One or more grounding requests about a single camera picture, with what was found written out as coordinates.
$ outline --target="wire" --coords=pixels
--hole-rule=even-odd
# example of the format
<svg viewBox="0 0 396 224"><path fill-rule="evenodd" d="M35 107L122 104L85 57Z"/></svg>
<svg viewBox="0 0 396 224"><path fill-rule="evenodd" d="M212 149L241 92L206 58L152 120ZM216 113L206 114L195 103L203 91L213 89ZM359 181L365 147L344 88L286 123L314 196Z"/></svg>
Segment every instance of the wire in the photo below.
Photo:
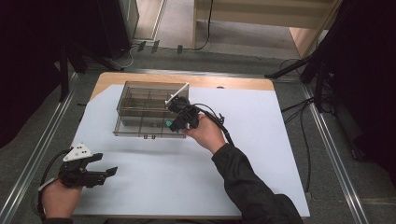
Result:
<svg viewBox="0 0 396 224"><path fill-rule="evenodd" d="M296 111L294 114L290 115L290 117L288 117L284 122L285 124L289 123L290 121L292 121L293 119L295 119L298 115L298 113L300 113L302 111L302 109L299 109L298 111Z"/></svg>
<svg viewBox="0 0 396 224"><path fill-rule="evenodd" d="M281 109L280 111L283 113L283 112L286 112L286 111L288 111L288 110L290 110L290 109L292 109L292 108L294 108L294 107L296 107L296 106L298 106L298 105L302 105L302 104L305 104L306 102L311 102L311 101L313 101L313 100L314 100L314 97L311 97L311 98L308 98L308 99L306 99L306 100L300 102L300 103L297 104L297 105L288 106L288 107L286 107L286 108Z"/></svg>
<svg viewBox="0 0 396 224"><path fill-rule="evenodd" d="M40 186L43 185L43 184L46 182L47 175L48 175L48 173L49 173L49 171L50 171L50 167L52 166L52 164L53 164L60 156L62 156L63 154L67 154L67 153L69 153L70 151L71 151L71 149L62 150L62 151L58 152L58 154L56 154L56 155L52 158L52 160L51 160L51 161L49 162L49 164L47 165L46 170L44 171L43 177L41 178Z"/></svg>
<svg viewBox="0 0 396 224"><path fill-rule="evenodd" d="M193 49L193 50L203 49L206 46L207 42L209 41L209 37L210 37L210 21L212 20L212 8L213 8L213 0L211 0L211 2L210 2L209 19L207 20L207 38L206 38L206 42L200 48Z"/></svg>
<svg viewBox="0 0 396 224"><path fill-rule="evenodd" d="M284 63L289 62L289 61L292 61L292 60L294 60L294 61L300 61L301 59L287 59L287 60L283 61L283 62L279 65L279 71L281 71L281 70L283 69L283 68L282 68L282 65L283 65ZM296 71L299 75L301 74L301 72L298 70L298 68L294 69L294 71Z"/></svg>
<svg viewBox="0 0 396 224"><path fill-rule="evenodd" d="M308 141L306 140L306 134L305 134L305 130L304 130L304 125L303 125L303 113L304 110L306 109L306 107L308 106L308 104L305 104L303 106L303 110L300 113L300 125L301 125L301 131L303 132L303 138L304 138L304 142L305 142L305 148L306 148L306 157L307 157L307 163L308 163L308 175L307 175L307 179L306 179L306 184L305 184L305 193L309 192L309 184L311 182L311 152L309 149L309 145L308 145Z"/></svg>
<svg viewBox="0 0 396 224"><path fill-rule="evenodd" d="M203 110L202 108L198 107L197 105L203 105L207 108L209 108L209 110L213 113L209 113L206 110ZM220 114L220 117L222 119L219 119L218 116L216 115L216 113L212 110L212 108L210 108L208 105L204 105L204 104L194 104L194 105L189 105L194 107L195 109L197 109L200 112L203 112L208 118L210 118L220 129L221 131L224 133L225 138L227 139L227 142L234 147L233 144L233 139L230 136L230 133L228 132L228 130L224 127L223 125L223 121L224 121L224 117Z"/></svg>
<svg viewBox="0 0 396 224"><path fill-rule="evenodd" d="M208 108L213 113L213 115L216 117L216 119L219 119L219 117L216 115L215 111L213 111L213 109L210 108L208 105L204 105L204 104L193 104L193 105L202 105L202 106Z"/></svg>
<svg viewBox="0 0 396 224"><path fill-rule="evenodd" d="M132 50L135 48L137 48L137 46L132 46L131 49L129 50L129 56L131 57L131 62L128 63L127 65L118 64L118 63L114 62L112 59L110 59L110 61L120 68L130 67L134 63L134 57L132 56Z"/></svg>

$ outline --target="metal rail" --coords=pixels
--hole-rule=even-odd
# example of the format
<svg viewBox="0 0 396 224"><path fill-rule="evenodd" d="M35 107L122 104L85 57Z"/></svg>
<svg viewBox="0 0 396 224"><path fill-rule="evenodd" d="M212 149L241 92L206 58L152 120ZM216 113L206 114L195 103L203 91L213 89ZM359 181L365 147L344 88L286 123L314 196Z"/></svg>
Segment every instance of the metal rail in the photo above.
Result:
<svg viewBox="0 0 396 224"><path fill-rule="evenodd" d="M308 99L313 96L313 93L309 86L303 85L303 91L305 98ZM338 181L340 182L341 189L344 192L346 202L349 205L350 212L352 213L355 222L360 224L368 224L369 220L367 219L367 216L361 205L361 199L355 188L353 187L352 181L350 180L347 173L347 169L344 166L340 155L338 154L337 147L332 140L332 135L329 132L329 129L322 114L319 114L317 108L314 105L310 105L310 109L312 115L314 116L315 122L318 125L320 135L323 139L327 152L329 153L332 167L335 171L335 174L337 175Z"/></svg>
<svg viewBox="0 0 396 224"><path fill-rule="evenodd" d="M33 151L29 161L26 163L20 177L12 188L8 195L7 201L0 212L0 223L8 224L11 223L26 190L29 188L32 182L35 172L42 161L47 148L50 145L50 141L53 135L56 133L58 126L64 116L67 107L69 107L70 101L73 98L75 86L78 83L78 74L74 73L70 78L70 92L67 94L63 102L59 103L53 113L49 124L38 140L37 145L35 145L35 150Z"/></svg>

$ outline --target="wrist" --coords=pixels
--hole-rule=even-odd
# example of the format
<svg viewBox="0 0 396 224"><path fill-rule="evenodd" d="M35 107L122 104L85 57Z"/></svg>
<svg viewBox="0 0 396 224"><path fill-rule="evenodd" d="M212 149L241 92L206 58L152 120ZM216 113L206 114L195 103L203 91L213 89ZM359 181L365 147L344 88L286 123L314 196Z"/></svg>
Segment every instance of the wrist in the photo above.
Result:
<svg viewBox="0 0 396 224"><path fill-rule="evenodd" d="M46 213L46 218L71 218L71 214L65 212L48 212Z"/></svg>
<svg viewBox="0 0 396 224"><path fill-rule="evenodd" d="M225 142L217 143L217 144L215 144L213 147L209 148L209 151L210 151L213 155L215 155L215 153L216 153L217 151L219 151L219 149L221 149L225 144L226 144Z"/></svg>

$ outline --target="black cable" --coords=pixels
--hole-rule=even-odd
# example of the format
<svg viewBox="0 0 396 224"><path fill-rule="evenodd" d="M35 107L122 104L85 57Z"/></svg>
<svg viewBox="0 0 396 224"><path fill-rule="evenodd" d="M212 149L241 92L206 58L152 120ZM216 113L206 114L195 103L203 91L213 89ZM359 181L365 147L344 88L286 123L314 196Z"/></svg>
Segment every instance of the black cable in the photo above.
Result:
<svg viewBox="0 0 396 224"><path fill-rule="evenodd" d="M219 117L216 115L215 111L213 111L213 109L210 108L210 106L204 105L204 104L193 104L193 105L202 105L202 106L208 108L208 109L213 113L213 115L216 117L216 119L219 119Z"/></svg>
<svg viewBox="0 0 396 224"><path fill-rule="evenodd" d="M300 103L297 104L297 105L291 105L291 106L288 106L288 107L286 107L286 108L283 108L283 109L280 110L280 112L283 113L283 112L288 111L288 110L290 110L290 109L292 109L292 108L294 108L294 107L296 107L296 106L298 106L298 105L302 105L302 104L305 104L306 102L310 102L310 101L313 102L313 101L314 101L314 97L308 98L308 99L306 99L306 100L300 102Z"/></svg>
<svg viewBox="0 0 396 224"><path fill-rule="evenodd" d="M207 42L209 41L209 37L210 37L210 21L212 19L212 8L213 8L213 0L210 2L209 19L207 20L207 38L206 38L206 42L200 48L193 49L193 50L203 49L206 46Z"/></svg>
<svg viewBox="0 0 396 224"><path fill-rule="evenodd" d="M46 182L47 179L47 175L50 171L50 167L52 166L53 163L55 163L55 161L62 156L63 154L67 154L71 151L72 149L67 149L67 150L62 150L60 152L58 152L58 154L56 154L52 160L49 162L49 164L47 165L46 170L44 171L43 177L41 178L40 181L40 186L44 185L44 183ZM38 192L38 198L37 198L37 207L36 210L34 210L35 214L39 214L41 217L41 220L45 219L45 214L44 214L44 206L43 206L43 202L42 202L42 198L43 198L43 190L40 190Z"/></svg>
<svg viewBox="0 0 396 224"><path fill-rule="evenodd" d="M289 61L291 61L291 60L300 61L301 59L287 59L287 60L283 61L283 62L279 65L279 71L282 71L282 69L283 69L283 68L282 68L282 65L283 65L284 63L289 62ZM301 72L298 70L298 68L294 69L294 71L296 71L299 75L301 74Z"/></svg>
<svg viewBox="0 0 396 224"><path fill-rule="evenodd" d="M305 148L306 148L306 156L308 158L308 161L307 161L308 162L308 175L307 175L306 184L305 184L305 190L304 190L305 193L309 192L309 184L311 182L311 153L310 153L308 141L306 140L306 134L305 134L304 125L303 125L303 113L304 113L304 110L305 110L305 108L307 106L308 106L308 104L305 104L303 106L303 110L300 113L301 131L303 132Z"/></svg>
<svg viewBox="0 0 396 224"><path fill-rule="evenodd" d="M213 115L211 113L207 112L206 110L203 110L202 108L196 106L196 105L203 105L203 104L194 104L194 105L189 105L189 106L192 106L195 109L197 109L198 111L203 112L208 118L210 118L221 129L221 131L224 133L224 136L227 139L227 142L231 146L234 147L233 139L231 138L230 133L228 132L228 130L223 125L223 121L224 121L223 116L220 114L222 119L219 119L218 116L216 115L216 113L208 105L203 105L203 106L209 108L209 110L213 113Z"/></svg>
<svg viewBox="0 0 396 224"><path fill-rule="evenodd" d="M292 115L290 115L290 117L288 117L288 118L284 121L284 123L287 124L287 123L289 123L290 121L292 121L293 119L295 119L295 118L297 117L298 113L300 113L301 111L302 111L302 109L297 110L295 113L293 113Z"/></svg>

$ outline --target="person's arm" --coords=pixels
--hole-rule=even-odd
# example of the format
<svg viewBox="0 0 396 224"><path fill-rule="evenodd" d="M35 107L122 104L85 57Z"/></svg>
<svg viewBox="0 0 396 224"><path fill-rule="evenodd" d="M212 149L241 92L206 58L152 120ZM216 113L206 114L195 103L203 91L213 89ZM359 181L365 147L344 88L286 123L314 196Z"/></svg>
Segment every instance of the person's arm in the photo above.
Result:
<svg viewBox="0 0 396 224"><path fill-rule="evenodd" d="M253 172L246 155L225 144L221 130L199 115L196 129L182 132L214 154L212 160L224 178L224 188L246 223L303 223L286 195L275 195Z"/></svg>
<svg viewBox="0 0 396 224"><path fill-rule="evenodd" d="M254 174L248 157L228 144L212 157L224 178L224 188L247 223L303 223L286 195L275 195Z"/></svg>
<svg viewBox="0 0 396 224"><path fill-rule="evenodd" d="M72 224L71 216L76 209L82 187L69 188L60 180L46 186L43 191L43 205L46 211L44 224Z"/></svg>

